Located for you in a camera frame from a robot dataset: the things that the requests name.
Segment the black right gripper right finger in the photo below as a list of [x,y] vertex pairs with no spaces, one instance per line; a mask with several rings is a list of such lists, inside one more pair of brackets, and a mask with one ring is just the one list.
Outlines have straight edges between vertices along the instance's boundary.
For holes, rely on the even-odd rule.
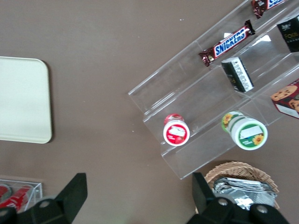
[[287,219],[274,207],[251,205],[244,210],[230,200],[216,197],[201,173],[192,174],[192,197],[198,213],[193,224],[287,224]]

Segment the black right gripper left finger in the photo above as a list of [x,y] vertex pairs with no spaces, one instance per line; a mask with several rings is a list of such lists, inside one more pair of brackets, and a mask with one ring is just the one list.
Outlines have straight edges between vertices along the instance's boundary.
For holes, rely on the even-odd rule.
[[77,173],[55,199],[44,199],[22,213],[0,209],[2,224],[71,224],[87,199],[86,173]]

